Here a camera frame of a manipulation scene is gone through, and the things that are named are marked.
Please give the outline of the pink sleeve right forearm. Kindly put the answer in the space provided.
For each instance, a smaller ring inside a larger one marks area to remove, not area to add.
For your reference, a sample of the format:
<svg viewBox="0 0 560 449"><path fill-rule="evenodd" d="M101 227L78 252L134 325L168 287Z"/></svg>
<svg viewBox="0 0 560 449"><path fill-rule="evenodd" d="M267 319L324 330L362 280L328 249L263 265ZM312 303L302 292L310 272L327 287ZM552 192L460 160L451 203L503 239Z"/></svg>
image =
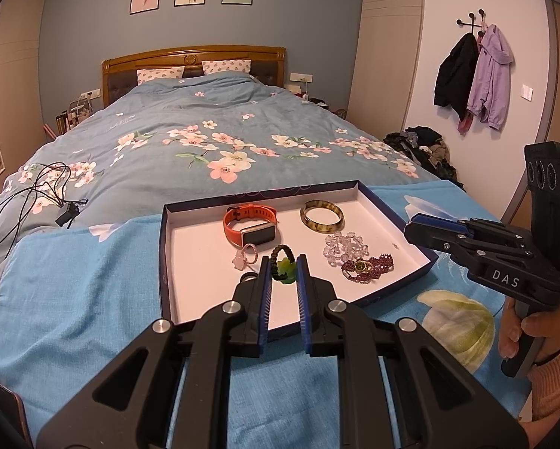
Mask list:
<svg viewBox="0 0 560 449"><path fill-rule="evenodd" d="M560 353L539 363L528 376L532 382L532 420L523 423L530 448L560 448Z"/></svg>

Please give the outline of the person's right hand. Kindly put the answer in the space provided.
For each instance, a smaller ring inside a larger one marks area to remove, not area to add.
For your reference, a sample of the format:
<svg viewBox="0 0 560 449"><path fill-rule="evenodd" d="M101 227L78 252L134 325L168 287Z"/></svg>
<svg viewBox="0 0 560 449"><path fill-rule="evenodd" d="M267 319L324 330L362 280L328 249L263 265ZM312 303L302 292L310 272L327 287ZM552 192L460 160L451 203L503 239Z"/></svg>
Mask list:
<svg viewBox="0 0 560 449"><path fill-rule="evenodd" d="M537 362L560 352L560 306L552 312L538 312L520 319L515 312L515 300L507 297L498 339L498 351L503 359L512 359L517 354L523 333L544 339L535 358Z"/></svg>

